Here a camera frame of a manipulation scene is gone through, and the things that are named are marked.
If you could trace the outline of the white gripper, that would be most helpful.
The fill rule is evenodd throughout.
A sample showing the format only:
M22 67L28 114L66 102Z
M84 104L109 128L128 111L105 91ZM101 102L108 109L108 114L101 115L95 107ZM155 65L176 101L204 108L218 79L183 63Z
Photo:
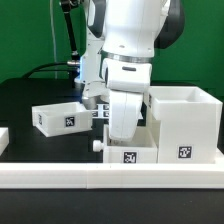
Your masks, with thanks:
M137 127L143 95L150 86L152 65L105 59L102 76L109 90L109 137L131 141Z

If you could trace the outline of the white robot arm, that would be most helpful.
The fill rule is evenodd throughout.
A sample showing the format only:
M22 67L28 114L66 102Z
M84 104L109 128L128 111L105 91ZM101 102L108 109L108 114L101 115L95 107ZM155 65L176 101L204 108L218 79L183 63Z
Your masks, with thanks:
M152 58L182 34L181 0L60 0L84 98L109 102L109 137L133 138Z

